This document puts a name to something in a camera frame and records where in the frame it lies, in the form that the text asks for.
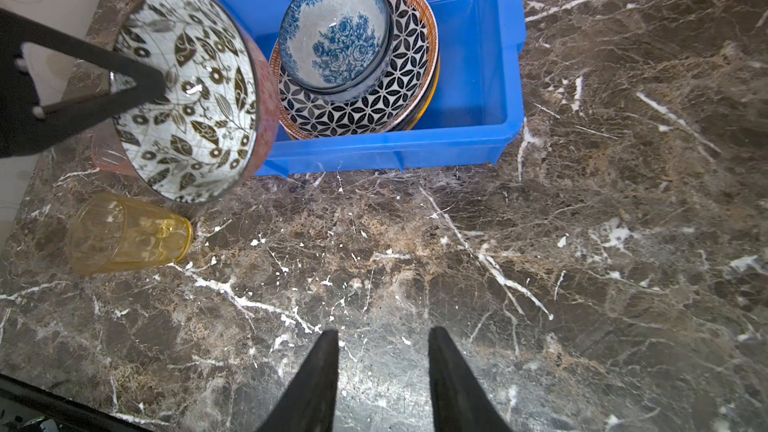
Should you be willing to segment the geometric pattern brown rimmed plate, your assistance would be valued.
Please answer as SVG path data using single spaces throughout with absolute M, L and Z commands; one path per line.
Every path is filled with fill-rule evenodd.
M 332 104 L 291 79 L 273 48 L 270 66 L 294 140 L 389 132 L 424 95 L 439 59 L 439 34 L 426 0 L 388 0 L 394 30 L 390 62 L 377 86 L 360 98 Z

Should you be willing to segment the pink transparent cup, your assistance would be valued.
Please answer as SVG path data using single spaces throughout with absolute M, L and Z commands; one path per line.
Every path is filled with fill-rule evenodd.
M 90 156 L 93 164 L 102 171 L 139 177 L 127 157 L 111 120 L 104 121 L 93 128 Z

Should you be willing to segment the yellow transparent cup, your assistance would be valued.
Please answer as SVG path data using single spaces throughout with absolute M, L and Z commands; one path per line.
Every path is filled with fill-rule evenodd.
M 193 242 L 191 222 L 165 208 L 104 192 L 70 222 L 66 251 L 72 270 L 97 274 L 143 270 L 182 260 Z

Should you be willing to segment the brown leaf pattern bowl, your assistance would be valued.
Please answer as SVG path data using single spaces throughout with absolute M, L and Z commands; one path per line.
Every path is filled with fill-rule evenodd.
M 265 163 L 280 128 L 277 81 L 215 0 L 141 0 L 113 49 L 164 79 L 158 98 L 113 119 L 128 162 L 153 191 L 210 202 Z

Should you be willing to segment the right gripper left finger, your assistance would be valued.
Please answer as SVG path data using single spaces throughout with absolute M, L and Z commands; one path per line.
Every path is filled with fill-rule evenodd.
M 332 431 L 338 369 L 338 332 L 323 331 L 257 431 Z

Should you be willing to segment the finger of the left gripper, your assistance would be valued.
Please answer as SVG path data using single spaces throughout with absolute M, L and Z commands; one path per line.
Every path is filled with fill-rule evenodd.
M 164 92 L 164 82 L 158 81 L 43 107 L 38 104 L 35 86 L 24 80 L 19 86 L 1 91 L 1 156 L 41 153 L 118 114 L 151 102 Z
M 164 75 L 140 61 L 108 51 L 7 9 L 1 9 L 1 63 L 10 72 L 29 73 L 23 46 L 34 44 L 85 61 L 109 72 L 130 77 L 135 87 L 165 92 Z

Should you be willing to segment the yellow rimmed polka dot plate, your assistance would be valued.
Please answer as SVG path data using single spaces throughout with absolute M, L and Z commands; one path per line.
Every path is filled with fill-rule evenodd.
M 421 99 L 413 106 L 412 110 L 405 116 L 405 118 L 399 123 L 399 125 L 392 129 L 392 131 L 407 131 L 411 130 L 422 118 L 426 110 L 428 109 L 438 86 L 439 77 L 441 71 L 441 59 L 438 59 L 436 68 L 428 88 Z

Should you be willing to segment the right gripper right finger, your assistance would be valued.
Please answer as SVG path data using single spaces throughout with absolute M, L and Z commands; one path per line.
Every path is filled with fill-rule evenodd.
M 428 358 L 435 431 L 511 431 L 444 327 L 430 330 Z

